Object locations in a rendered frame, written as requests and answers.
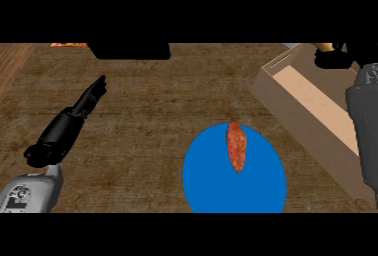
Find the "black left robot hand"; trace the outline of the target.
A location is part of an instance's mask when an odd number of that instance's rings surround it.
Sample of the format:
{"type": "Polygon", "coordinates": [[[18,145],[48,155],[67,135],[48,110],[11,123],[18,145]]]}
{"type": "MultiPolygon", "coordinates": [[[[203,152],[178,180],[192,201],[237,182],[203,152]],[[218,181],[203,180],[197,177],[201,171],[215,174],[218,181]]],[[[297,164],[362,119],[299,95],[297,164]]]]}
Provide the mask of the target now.
{"type": "Polygon", "coordinates": [[[24,152],[27,164],[34,168],[63,162],[76,143],[85,121],[107,93],[105,76],[86,89],[73,107],[67,107],[48,125],[37,143],[24,152]]]}

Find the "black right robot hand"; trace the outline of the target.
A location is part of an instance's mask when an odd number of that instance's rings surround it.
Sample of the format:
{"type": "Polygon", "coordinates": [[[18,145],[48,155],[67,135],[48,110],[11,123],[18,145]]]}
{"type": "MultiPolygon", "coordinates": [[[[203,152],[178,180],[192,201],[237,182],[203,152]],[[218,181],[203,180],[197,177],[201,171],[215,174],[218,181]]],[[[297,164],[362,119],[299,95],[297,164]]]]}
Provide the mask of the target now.
{"type": "Polygon", "coordinates": [[[315,64],[322,69],[349,69],[353,63],[361,67],[378,63],[378,43],[334,43],[333,51],[315,52],[315,64]]]}

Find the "brown cardboard box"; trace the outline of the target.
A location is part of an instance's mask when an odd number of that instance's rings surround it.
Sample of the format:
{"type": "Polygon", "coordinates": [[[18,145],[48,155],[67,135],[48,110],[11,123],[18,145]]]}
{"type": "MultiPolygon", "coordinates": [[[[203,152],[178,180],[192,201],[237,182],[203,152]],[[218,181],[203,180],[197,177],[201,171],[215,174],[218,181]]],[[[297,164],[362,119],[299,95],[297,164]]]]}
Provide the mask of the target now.
{"type": "Polygon", "coordinates": [[[262,67],[252,92],[352,198],[371,199],[346,105],[356,71],[318,68],[315,52],[293,46],[262,67]]]}

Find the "red-orange pear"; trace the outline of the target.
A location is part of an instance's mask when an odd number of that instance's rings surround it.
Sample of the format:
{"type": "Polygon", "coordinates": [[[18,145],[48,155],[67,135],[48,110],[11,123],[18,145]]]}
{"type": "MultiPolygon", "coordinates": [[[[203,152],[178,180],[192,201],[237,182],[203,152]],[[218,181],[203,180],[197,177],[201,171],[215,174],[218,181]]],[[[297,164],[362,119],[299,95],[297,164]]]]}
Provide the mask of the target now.
{"type": "Polygon", "coordinates": [[[247,136],[237,121],[232,121],[228,126],[226,143],[231,165],[235,172],[240,173],[246,165],[247,136]]]}

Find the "blue round plate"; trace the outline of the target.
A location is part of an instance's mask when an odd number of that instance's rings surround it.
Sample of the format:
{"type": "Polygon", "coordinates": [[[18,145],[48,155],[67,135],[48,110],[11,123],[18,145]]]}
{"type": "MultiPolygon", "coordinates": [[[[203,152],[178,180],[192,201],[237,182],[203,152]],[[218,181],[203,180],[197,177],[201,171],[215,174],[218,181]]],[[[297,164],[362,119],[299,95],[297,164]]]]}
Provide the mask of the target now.
{"type": "Polygon", "coordinates": [[[246,165],[234,170],[226,143],[228,123],[210,126],[187,151],[184,192],[195,213],[280,213],[287,201],[287,174],[268,139],[249,126],[246,165]]]}

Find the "tan curved object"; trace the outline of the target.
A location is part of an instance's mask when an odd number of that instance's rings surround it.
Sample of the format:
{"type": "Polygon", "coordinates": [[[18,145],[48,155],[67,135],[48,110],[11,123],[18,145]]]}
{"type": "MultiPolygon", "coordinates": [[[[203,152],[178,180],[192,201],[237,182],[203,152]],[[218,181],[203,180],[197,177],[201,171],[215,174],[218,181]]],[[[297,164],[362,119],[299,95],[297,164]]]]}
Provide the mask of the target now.
{"type": "MultiPolygon", "coordinates": [[[[333,43],[315,43],[314,46],[322,51],[322,52],[330,52],[336,50],[334,44],[333,43]]],[[[346,50],[346,46],[343,44],[339,45],[339,49],[342,51],[346,50]]]]}

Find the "black appliance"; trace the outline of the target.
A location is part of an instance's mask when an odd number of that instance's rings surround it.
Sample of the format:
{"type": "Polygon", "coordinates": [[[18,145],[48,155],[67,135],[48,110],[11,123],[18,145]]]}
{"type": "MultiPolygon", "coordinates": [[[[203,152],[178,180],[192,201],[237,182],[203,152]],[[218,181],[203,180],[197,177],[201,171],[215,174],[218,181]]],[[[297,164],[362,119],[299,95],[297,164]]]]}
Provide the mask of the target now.
{"type": "Polygon", "coordinates": [[[104,60],[167,60],[172,57],[169,43],[89,43],[98,59],[104,60]]]}

